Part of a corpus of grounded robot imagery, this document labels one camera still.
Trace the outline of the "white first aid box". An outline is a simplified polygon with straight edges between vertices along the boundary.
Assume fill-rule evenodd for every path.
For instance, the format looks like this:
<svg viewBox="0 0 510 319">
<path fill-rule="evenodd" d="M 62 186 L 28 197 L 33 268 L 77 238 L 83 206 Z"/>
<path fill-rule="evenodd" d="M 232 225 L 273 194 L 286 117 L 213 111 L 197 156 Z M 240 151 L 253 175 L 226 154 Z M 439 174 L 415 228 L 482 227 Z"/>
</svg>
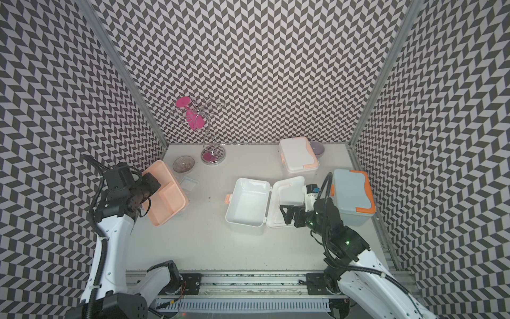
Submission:
<svg viewBox="0 0 510 319">
<path fill-rule="evenodd" d="M 239 178 L 228 194 L 225 221 L 232 231 L 261 235 L 267 229 L 292 227 L 286 224 L 280 206 L 303 206 L 305 178 L 297 176 L 270 184 L 267 181 Z"/>
<path fill-rule="evenodd" d="M 308 174 L 320 167 L 306 137 L 283 139 L 278 146 L 282 166 L 288 175 Z"/>
</svg>

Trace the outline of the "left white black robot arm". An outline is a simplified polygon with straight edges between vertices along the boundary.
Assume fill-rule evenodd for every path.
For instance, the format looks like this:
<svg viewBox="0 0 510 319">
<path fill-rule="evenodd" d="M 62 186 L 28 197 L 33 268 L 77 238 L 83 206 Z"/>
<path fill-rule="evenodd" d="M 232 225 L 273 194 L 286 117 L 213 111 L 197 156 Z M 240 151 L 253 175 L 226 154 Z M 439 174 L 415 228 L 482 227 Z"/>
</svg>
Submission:
<svg viewBox="0 0 510 319">
<path fill-rule="evenodd" d="M 146 171 L 120 162 L 109 167 L 84 155 L 100 182 L 86 219 L 97 236 L 86 288 L 77 307 L 66 318 L 163 318 L 152 307 L 159 295 L 177 295 L 186 283 L 176 264 L 165 261 L 150 267 L 129 290 L 126 282 L 128 241 L 138 219 L 148 216 L 155 226 L 167 222 L 189 203 L 168 165 L 158 160 Z"/>
</svg>

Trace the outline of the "pink tray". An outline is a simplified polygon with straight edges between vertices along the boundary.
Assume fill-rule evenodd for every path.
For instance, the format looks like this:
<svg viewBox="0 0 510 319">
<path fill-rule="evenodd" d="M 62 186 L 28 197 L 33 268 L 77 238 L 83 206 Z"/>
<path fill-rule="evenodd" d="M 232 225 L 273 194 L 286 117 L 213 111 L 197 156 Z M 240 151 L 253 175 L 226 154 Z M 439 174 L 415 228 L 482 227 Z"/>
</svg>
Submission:
<svg viewBox="0 0 510 319">
<path fill-rule="evenodd" d="M 161 185 L 150 197 L 151 205 L 149 206 L 148 200 L 142 204 L 149 220 L 157 227 L 168 222 L 174 215 L 184 210 L 189 204 L 189 199 L 165 162 L 156 161 L 144 171 L 144 174 L 146 173 L 154 176 Z"/>
</svg>

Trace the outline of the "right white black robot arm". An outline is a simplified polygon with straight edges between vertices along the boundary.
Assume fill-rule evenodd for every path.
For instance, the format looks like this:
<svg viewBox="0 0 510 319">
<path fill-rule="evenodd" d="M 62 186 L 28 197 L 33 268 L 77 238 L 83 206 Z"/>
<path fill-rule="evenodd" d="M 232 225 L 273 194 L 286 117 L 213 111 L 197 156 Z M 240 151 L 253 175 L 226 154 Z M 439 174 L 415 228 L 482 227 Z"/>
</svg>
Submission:
<svg viewBox="0 0 510 319">
<path fill-rule="evenodd" d="M 281 204 L 285 224 L 307 227 L 321 237 L 324 284 L 354 300 L 373 318 L 435 318 L 381 264 L 369 243 L 349 227 L 351 217 L 372 217 L 376 205 L 364 171 L 336 169 L 321 186 L 309 184 L 304 204 Z"/>
</svg>

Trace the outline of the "blue first aid kit box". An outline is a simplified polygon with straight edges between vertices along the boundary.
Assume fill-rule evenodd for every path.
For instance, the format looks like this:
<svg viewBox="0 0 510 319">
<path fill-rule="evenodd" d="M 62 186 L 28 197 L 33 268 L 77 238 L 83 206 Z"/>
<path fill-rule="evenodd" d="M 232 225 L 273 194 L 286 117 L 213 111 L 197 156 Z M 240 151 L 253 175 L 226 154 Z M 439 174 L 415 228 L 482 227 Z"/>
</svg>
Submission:
<svg viewBox="0 0 510 319">
<path fill-rule="evenodd" d="M 336 169 L 333 172 L 333 202 L 343 223 L 359 227 L 376 213 L 368 174 L 364 171 Z"/>
</svg>

